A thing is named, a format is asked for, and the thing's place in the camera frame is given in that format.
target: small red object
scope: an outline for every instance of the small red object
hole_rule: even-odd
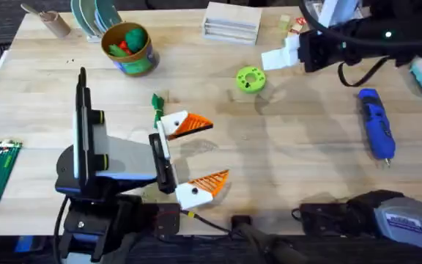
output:
[[[127,43],[126,43],[126,41],[122,41],[121,43],[120,43],[120,45],[118,45],[124,52],[126,52],[126,54],[128,54],[128,55],[131,55],[132,53],[131,53],[131,51],[130,51],[130,49],[128,48],[128,45],[127,45]]]
[[[296,18],[296,22],[301,26],[304,26],[305,24],[307,24],[307,21],[305,18]]]

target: green ring toy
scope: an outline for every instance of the green ring toy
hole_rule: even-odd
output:
[[[260,92],[266,78],[264,77],[263,71],[256,67],[244,67],[239,70],[235,77],[237,86],[246,93]]]

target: blue drill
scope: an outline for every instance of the blue drill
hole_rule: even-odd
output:
[[[358,97],[372,154],[390,167],[390,160],[395,156],[395,141],[380,96],[375,89],[362,89]]]

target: green toy piece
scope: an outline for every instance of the green toy piece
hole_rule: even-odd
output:
[[[243,92],[256,93],[263,89],[266,78],[262,70],[250,66],[239,70],[235,82]]]
[[[117,45],[110,45],[108,48],[110,49],[109,53],[113,56],[128,56],[128,54]]]
[[[151,104],[155,110],[154,128],[158,128],[158,121],[164,115],[164,99],[154,94],[152,95]]]
[[[136,53],[146,45],[146,32],[142,28],[133,29],[125,35],[125,40],[130,51]]]

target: paper roll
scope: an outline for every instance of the paper roll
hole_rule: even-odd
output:
[[[63,38],[71,32],[70,26],[64,22],[64,19],[56,11],[47,11],[46,15],[40,16],[40,18],[48,29],[50,29],[58,38]]]

